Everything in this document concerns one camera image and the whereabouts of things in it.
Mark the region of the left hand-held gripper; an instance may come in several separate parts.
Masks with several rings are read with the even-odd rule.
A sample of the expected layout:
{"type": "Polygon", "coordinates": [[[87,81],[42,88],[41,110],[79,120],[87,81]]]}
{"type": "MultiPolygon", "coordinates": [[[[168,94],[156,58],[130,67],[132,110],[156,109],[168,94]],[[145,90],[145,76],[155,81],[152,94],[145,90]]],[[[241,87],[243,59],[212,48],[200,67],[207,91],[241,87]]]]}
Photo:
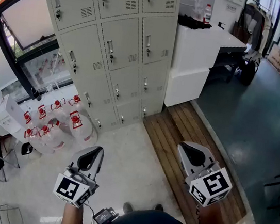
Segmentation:
{"type": "Polygon", "coordinates": [[[96,175],[104,158],[101,146],[85,148],[74,154],[64,173],[57,177],[53,193],[62,201],[81,207],[98,188],[96,175]]]}

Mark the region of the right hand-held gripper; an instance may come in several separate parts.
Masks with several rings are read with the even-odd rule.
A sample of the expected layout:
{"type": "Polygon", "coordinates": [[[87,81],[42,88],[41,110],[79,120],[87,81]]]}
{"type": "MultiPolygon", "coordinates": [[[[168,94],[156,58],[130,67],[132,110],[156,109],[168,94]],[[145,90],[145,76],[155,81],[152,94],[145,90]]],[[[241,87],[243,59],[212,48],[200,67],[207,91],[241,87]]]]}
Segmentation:
{"type": "Polygon", "coordinates": [[[201,206],[212,205],[225,198],[232,184],[225,167],[221,168],[211,151],[195,142],[182,141],[177,146],[189,193],[201,206]],[[195,172],[196,167],[205,167],[195,172]]]}

